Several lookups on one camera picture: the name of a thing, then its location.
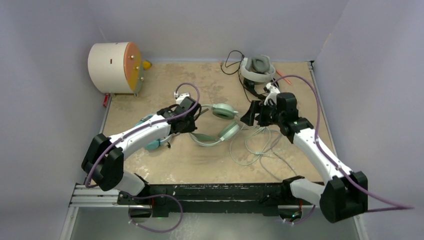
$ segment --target white wall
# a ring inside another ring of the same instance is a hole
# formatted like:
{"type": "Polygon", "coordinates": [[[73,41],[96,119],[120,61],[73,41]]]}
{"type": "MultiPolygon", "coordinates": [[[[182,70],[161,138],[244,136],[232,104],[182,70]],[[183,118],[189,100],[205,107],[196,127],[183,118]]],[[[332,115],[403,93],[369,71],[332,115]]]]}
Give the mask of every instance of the white wall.
{"type": "Polygon", "coordinates": [[[108,41],[134,41],[151,61],[217,61],[237,49],[295,62],[317,57],[348,0],[88,2],[108,41]]]}
{"type": "Polygon", "coordinates": [[[104,115],[84,0],[0,0],[0,239],[58,239],[104,115]]]}
{"type": "Polygon", "coordinates": [[[315,62],[339,157],[372,192],[417,207],[365,214],[372,240],[424,236],[423,12],[421,0],[350,0],[315,62]]]}

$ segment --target blue headphones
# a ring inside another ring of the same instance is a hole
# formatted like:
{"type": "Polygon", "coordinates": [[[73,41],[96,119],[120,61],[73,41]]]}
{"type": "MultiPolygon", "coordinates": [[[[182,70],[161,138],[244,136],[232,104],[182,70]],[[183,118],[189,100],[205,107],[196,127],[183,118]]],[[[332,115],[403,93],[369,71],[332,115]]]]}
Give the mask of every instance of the blue headphones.
{"type": "MultiPolygon", "coordinates": [[[[134,127],[146,122],[147,120],[151,119],[153,117],[153,114],[149,114],[145,117],[143,117],[139,122],[137,122],[134,127]]],[[[157,139],[156,141],[152,141],[149,144],[147,144],[146,146],[144,146],[144,149],[146,149],[147,151],[153,151],[157,148],[159,148],[160,146],[166,144],[167,142],[169,142],[171,140],[172,136],[169,135],[163,139],[157,139]]]]}

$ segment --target green headphones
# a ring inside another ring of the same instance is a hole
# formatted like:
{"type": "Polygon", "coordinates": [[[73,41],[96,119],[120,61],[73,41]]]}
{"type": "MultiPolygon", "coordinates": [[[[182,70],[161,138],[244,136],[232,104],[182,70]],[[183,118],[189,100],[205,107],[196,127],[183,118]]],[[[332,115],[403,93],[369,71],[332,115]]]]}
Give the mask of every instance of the green headphones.
{"type": "MultiPolygon", "coordinates": [[[[213,115],[220,119],[232,120],[238,112],[234,108],[225,103],[202,105],[202,108],[211,108],[213,115]]],[[[222,131],[218,133],[218,137],[209,136],[202,133],[190,133],[191,139],[203,147],[212,147],[225,140],[230,139],[240,131],[239,124],[233,120],[222,131]]]]}

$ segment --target yellow object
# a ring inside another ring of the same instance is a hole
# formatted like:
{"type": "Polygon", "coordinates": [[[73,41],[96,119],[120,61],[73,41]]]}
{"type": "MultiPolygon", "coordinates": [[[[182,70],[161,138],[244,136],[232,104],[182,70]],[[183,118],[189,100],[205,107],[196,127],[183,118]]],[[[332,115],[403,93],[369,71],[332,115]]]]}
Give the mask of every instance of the yellow object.
{"type": "Polygon", "coordinates": [[[144,61],[143,61],[143,69],[144,69],[144,70],[147,70],[147,69],[149,69],[150,67],[152,67],[152,63],[151,63],[151,62],[149,62],[149,61],[144,60],[144,61]]]}

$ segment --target table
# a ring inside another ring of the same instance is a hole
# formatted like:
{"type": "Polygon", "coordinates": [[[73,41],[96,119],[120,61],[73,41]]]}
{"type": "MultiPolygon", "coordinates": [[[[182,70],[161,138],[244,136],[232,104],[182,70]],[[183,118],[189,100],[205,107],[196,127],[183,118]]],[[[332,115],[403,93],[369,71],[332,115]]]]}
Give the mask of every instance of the table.
{"type": "MultiPolygon", "coordinates": [[[[312,77],[306,62],[275,62],[276,69],[283,74],[295,74],[312,83],[312,77]]],[[[142,117],[155,113],[159,109],[175,104],[174,91],[183,82],[195,84],[200,90],[201,104],[226,103],[244,115],[250,106],[236,74],[226,75],[221,72],[219,63],[156,63],[145,71],[144,83],[138,97],[133,95],[116,95],[112,98],[103,133],[106,136],[124,132],[134,126],[142,117]]],[[[292,85],[284,80],[279,82],[281,92],[291,92],[297,98],[299,116],[307,118],[313,125],[317,119],[315,97],[303,81],[291,78],[292,85]]],[[[189,86],[183,86],[180,93],[190,92],[196,98],[196,92],[189,86]]],[[[251,100],[255,98],[247,93],[251,100]]],[[[319,136],[332,149],[327,126],[321,114],[319,136]]],[[[217,135],[228,120],[219,119],[206,112],[196,121],[197,133],[217,135]]],[[[241,131],[232,143],[234,156],[244,163],[256,156],[245,148],[245,137],[254,129],[241,131]]],[[[272,140],[278,134],[272,134],[272,140]]],[[[249,146],[260,151],[269,135],[261,133],[253,137],[249,146]]],[[[124,169],[137,173],[153,184],[204,184],[204,183],[267,183],[278,180],[267,173],[259,161],[242,166],[236,164],[229,153],[230,141],[213,147],[195,144],[188,134],[176,136],[170,142],[171,148],[161,146],[148,152],[144,148],[131,155],[124,163],[124,169]]],[[[306,156],[283,137],[274,149],[296,171],[310,181],[322,181],[322,178],[306,156]]],[[[294,172],[274,155],[263,158],[263,164],[278,178],[295,176],[294,172]]]]}

